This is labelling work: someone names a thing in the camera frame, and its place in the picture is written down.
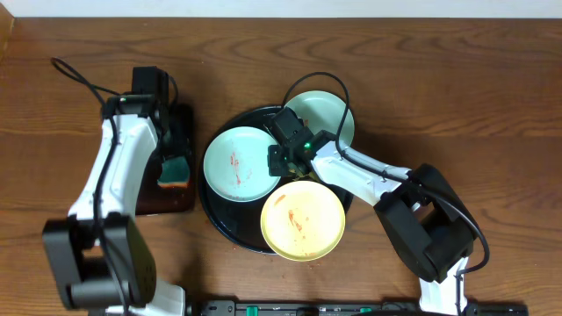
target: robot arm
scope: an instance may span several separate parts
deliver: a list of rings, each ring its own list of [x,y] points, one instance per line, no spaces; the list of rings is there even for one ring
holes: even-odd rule
[[[112,259],[129,312],[183,316],[184,290],[156,278],[155,260],[134,224],[144,170],[149,158],[161,153],[168,131],[168,76],[156,67],[135,68],[132,91],[111,97],[102,109],[102,142],[88,182],[66,219],[46,223],[43,241],[66,308],[103,315],[123,313],[107,261],[83,254],[98,243],[102,233],[109,245],[104,255]],[[115,120],[118,145],[99,195],[98,232],[93,222],[93,193],[112,145],[108,116]]]
[[[412,189],[420,184],[434,188],[452,197],[461,205],[461,212],[472,219],[437,169],[426,164],[416,170],[394,167],[340,143],[353,161],[381,173],[384,170],[386,175],[402,181],[374,174],[341,157],[332,133],[313,135],[286,107],[271,119],[268,129],[279,144],[269,148],[272,176],[312,174],[372,205],[397,255],[420,278],[422,310],[457,314],[455,275],[465,267],[475,236],[449,205]],[[414,213],[431,204],[435,209],[418,220]],[[461,281],[460,305],[464,309],[462,285]]]

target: white wall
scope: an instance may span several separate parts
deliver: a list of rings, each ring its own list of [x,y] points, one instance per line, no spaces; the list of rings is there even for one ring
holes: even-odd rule
[[[562,18],[562,0],[0,0],[14,17]]]

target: wire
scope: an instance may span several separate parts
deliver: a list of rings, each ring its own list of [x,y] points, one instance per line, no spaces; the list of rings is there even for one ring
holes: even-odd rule
[[[482,247],[484,249],[484,258],[482,259],[482,261],[480,263],[470,267],[470,268],[461,269],[461,270],[457,271],[457,273],[455,275],[455,278],[457,279],[457,302],[456,302],[457,314],[459,316],[462,315],[461,308],[460,308],[460,305],[461,305],[461,303],[460,303],[460,281],[462,280],[462,275],[484,268],[484,266],[486,266],[486,264],[490,260],[490,247],[488,246],[488,243],[486,241],[486,237],[484,237],[484,234],[482,233],[482,231],[480,230],[478,225],[473,220],[469,219],[468,216],[466,216],[466,214],[460,210],[461,207],[458,207],[458,206],[456,206],[455,203],[451,202],[452,201],[451,198],[445,197],[441,193],[439,193],[435,190],[432,190],[428,187],[424,187],[424,186],[421,186],[421,185],[416,185],[414,183],[410,183],[410,182],[407,181],[407,179],[403,179],[403,178],[398,177],[398,176],[390,175],[385,170],[381,171],[381,170],[371,168],[369,166],[365,166],[361,162],[358,162],[358,161],[354,160],[353,158],[349,157],[349,155],[347,155],[345,153],[345,150],[341,149],[341,147],[340,147],[340,135],[342,133],[343,123],[345,122],[345,118],[347,117],[348,111],[349,111],[349,92],[348,92],[347,87],[343,83],[343,81],[340,78],[338,78],[336,75],[330,74],[328,72],[323,72],[323,71],[313,72],[313,73],[310,73],[308,75],[304,75],[303,77],[298,79],[291,86],[291,88],[289,88],[289,90],[287,90],[287,93],[285,93],[285,97],[283,98],[282,106],[285,107],[285,104],[287,103],[287,99],[291,95],[292,90],[299,83],[301,83],[304,80],[306,80],[307,78],[310,78],[310,77],[315,76],[315,75],[325,75],[325,76],[328,76],[330,78],[333,78],[338,83],[340,83],[340,85],[342,86],[342,89],[343,89],[343,93],[345,94],[345,108],[343,110],[342,120],[340,121],[340,125],[338,126],[337,132],[335,133],[335,148],[336,148],[337,152],[340,154],[341,157],[343,157],[347,161],[355,164],[359,168],[370,171],[377,176],[382,176],[385,179],[389,179],[389,180],[396,181],[398,183],[402,183],[402,184],[408,186],[409,188],[411,188],[413,190],[419,191],[422,195],[429,196],[429,197],[431,197],[435,200],[438,200],[438,201],[448,205],[453,211],[455,211],[461,217],[461,219],[471,228],[471,230],[474,232],[474,234],[476,234],[476,236],[480,239],[480,242],[482,243]]]
[[[77,76],[73,76],[73,75],[69,74],[66,70],[64,70],[63,68],[61,68],[61,66],[59,66],[59,63],[60,63],[61,65],[63,65],[64,68],[67,68],[68,70],[70,70],[70,68],[68,68],[68,67],[70,67],[70,66],[69,66],[65,61],[63,61],[62,59],[57,58],[57,57],[51,58],[51,64],[52,64],[57,70],[59,70],[59,72],[60,72],[61,74],[63,74],[63,75],[65,75],[66,77],[68,77],[68,78],[70,78],[70,79],[76,81],[77,83],[81,83],[81,84],[84,84],[84,85],[90,85],[90,86],[91,86],[92,88],[94,88],[95,90],[100,90],[100,91],[103,91],[103,92],[111,93],[111,94],[113,94],[113,95],[115,95],[115,96],[118,96],[118,95],[119,95],[118,92],[115,92],[115,91],[113,91],[113,90],[109,90],[109,89],[107,89],[107,88],[100,87],[100,86],[97,86],[97,85],[95,85],[95,84],[88,83],[88,81],[84,81],[85,79],[83,79],[83,77],[82,77],[82,79],[80,79],[81,76],[78,76],[78,75],[77,75]]]
[[[88,89],[90,89],[90,91],[94,94],[94,96],[97,98],[97,100],[99,101],[99,103],[102,105],[102,108],[105,107],[105,101],[104,99],[99,95],[99,93],[97,92],[98,90],[102,90],[105,92],[109,92],[112,94],[116,94],[118,95],[119,93],[105,89],[105,88],[101,88],[98,87],[96,85],[91,84],[90,82],[88,82],[88,80],[86,80],[86,78],[84,78],[82,75],[80,75],[80,73],[78,73],[74,68],[72,68],[70,65],[68,65],[65,61],[61,60],[60,58],[57,57],[53,57],[51,58],[51,63],[53,64],[53,66],[59,70],[61,73],[63,73],[65,76],[79,82],[82,83],[83,85],[85,85],[86,87],[88,87]],[[70,71],[73,75],[75,75],[76,77],[72,76],[71,74],[69,74],[66,70],[62,69],[59,64],[61,64],[64,68],[66,68],[68,71]],[[101,214],[101,210],[100,210],[100,192],[102,190],[102,186],[104,184],[104,179],[105,179],[105,175],[107,174],[107,169],[109,168],[111,161],[112,161],[112,157],[113,157],[113,153],[115,152],[115,148],[117,147],[117,144],[119,143],[119,136],[118,136],[118,132],[117,132],[117,126],[115,124],[115,120],[113,119],[113,116],[109,117],[109,121],[112,125],[112,132],[113,132],[113,136],[112,136],[112,146],[109,149],[109,153],[107,154],[107,158],[105,158],[105,162],[104,162],[104,166],[102,167],[101,172],[99,173],[99,178],[97,180],[96,183],[96,189],[94,190],[94,227],[96,228],[97,232],[99,233],[99,246],[102,248],[102,251],[104,253],[104,259],[105,262],[107,263],[107,269],[110,271],[110,274],[112,275],[112,279],[113,282],[115,283],[115,286],[117,287],[117,291],[119,293],[119,300],[121,301],[121,304],[123,305],[123,314],[127,315],[128,314],[128,310],[129,310],[129,306],[128,303],[126,302],[126,297],[125,297],[125,291],[123,290],[123,286],[121,284],[121,279],[119,277],[119,275],[117,274],[117,271],[115,270],[115,264],[113,263],[113,260],[111,259],[110,253],[109,253],[109,249],[107,247],[107,240],[105,237],[105,234],[103,232],[103,230],[101,229],[102,225],[100,223],[100,218],[102,216]]]

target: yellow plate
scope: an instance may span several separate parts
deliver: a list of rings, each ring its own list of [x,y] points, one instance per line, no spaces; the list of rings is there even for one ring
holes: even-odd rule
[[[345,228],[342,202],[310,181],[288,183],[265,202],[262,234],[278,255],[294,261],[318,259],[335,248]]]

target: green connector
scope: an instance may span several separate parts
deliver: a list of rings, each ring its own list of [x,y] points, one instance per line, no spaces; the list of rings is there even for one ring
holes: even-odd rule
[[[246,308],[246,316],[257,316],[257,306],[248,306]]]

